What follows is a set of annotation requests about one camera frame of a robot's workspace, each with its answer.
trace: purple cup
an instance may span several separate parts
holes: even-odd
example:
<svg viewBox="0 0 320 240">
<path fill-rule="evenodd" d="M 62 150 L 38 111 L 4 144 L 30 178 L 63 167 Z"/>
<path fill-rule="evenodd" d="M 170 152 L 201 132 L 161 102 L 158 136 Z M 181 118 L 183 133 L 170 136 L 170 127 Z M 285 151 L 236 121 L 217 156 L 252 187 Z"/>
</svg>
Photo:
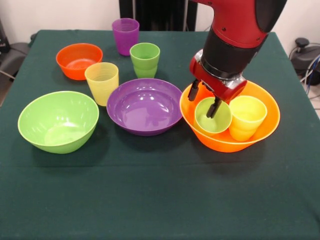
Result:
<svg viewBox="0 0 320 240">
<path fill-rule="evenodd" d="M 139 22 L 132 18 L 120 18 L 112 23 L 112 30 L 118 52 L 130 56 L 130 48 L 139 41 Z"/>
</svg>

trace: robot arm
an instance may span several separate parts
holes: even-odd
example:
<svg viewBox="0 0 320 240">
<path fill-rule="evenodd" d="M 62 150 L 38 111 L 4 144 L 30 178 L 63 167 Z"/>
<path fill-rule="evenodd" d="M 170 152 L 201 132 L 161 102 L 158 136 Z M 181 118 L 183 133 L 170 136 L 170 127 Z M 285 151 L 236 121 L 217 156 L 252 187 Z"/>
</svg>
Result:
<svg viewBox="0 0 320 240">
<path fill-rule="evenodd" d="M 214 19 L 203 49 L 190 63 L 196 80 L 189 100 L 195 99 L 198 84 L 205 84 L 216 97 L 207 114 L 213 117 L 220 99 L 230 101 L 245 87 L 242 72 L 260 50 L 287 0 L 193 1 L 211 6 Z"/>
</svg>

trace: orange bowl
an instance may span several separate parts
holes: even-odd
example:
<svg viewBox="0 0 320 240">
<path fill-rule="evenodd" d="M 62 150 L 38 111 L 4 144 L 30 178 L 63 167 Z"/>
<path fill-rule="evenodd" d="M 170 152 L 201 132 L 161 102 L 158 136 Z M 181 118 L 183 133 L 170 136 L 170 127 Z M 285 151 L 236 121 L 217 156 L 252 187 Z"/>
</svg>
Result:
<svg viewBox="0 0 320 240">
<path fill-rule="evenodd" d="M 193 132 L 195 133 L 196 137 L 206 145 L 208 148 L 216 150 L 218 152 L 224 153 L 233 153 L 240 150 L 243 150 L 250 145 L 259 142 L 268 136 L 270 136 L 278 127 L 280 122 L 280 110 L 278 107 L 277 102 L 275 99 L 264 90 L 259 85 L 247 81 L 247 84 L 243 91 L 239 94 L 240 95 L 249 95 L 255 98 L 260 99 L 267 108 L 267 116 L 260 127 L 257 129 L 255 134 L 247 141 L 236 141 L 234 140 L 229 130 L 227 129 L 224 132 L 219 134 L 215 134 L 213 136 L 207 136 L 200 131 L 198 131 L 194 127 L 194 120 L 195 120 L 195 109 L 197 104 L 204 98 L 212 97 L 212 93 L 206 89 L 205 86 L 199 84 L 199 91 L 196 95 L 194 101 L 189 101 L 188 93 L 191 88 L 191 84 L 183 91 L 181 98 L 180 98 L 180 111 L 184 120 L 188 123 L 191 127 Z"/>
<path fill-rule="evenodd" d="M 102 61 L 103 52 L 96 45 L 76 43 L 62 48 L 55 59 L 64 75 L 73 80 L 86 80 L 85 71 Z"/>
</svg>

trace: translucent yellow cup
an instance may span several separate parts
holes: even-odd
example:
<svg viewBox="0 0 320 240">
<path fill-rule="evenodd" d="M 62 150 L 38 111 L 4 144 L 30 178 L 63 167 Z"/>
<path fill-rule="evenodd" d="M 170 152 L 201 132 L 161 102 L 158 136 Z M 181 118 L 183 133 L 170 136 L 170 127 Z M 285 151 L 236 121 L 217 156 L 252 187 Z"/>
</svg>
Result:
<svg viewBox="0 0 320 240">
<path fill-rule="evenodd" d="M 229 108 L 232 113 L 229 132 L 239 142 L 251 138 L 268 114 L 266 105 L 253 96 L 237 96 L 230 101 Z"/>
<path fill-rule="evenodd" d="M 119 86 L 119 70 L 110 62 L 98 62 L 89 66 L 84 72 L 94 101 L 106 106 L 110 94 Z"/>
</svg>

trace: small green cup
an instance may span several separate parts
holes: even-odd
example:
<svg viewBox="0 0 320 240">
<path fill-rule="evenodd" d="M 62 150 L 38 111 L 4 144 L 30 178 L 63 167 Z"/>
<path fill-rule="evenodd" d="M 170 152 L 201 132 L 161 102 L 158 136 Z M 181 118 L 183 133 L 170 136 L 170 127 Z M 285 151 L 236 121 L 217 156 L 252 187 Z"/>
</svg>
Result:
<svg viewBox="0 0 320 240">
<path fill-rule="evenodd" d="M 207 136 L 224 132 L 232 122 L 231 110 L 224 101 L 221 102 L 213 118 L 207 117 L 207 112 L 214 102 L 215 97 L 207 97 L 201 100 L 195 108 L 194 126 Z"/>
<path fill-rule="evenodd" d="M 160 57 L 160 48 L 157 45 L 149 42 L 138 43 L 131 47 L 130 57 L 139 79 L 155 77 Z"/>
</svg>

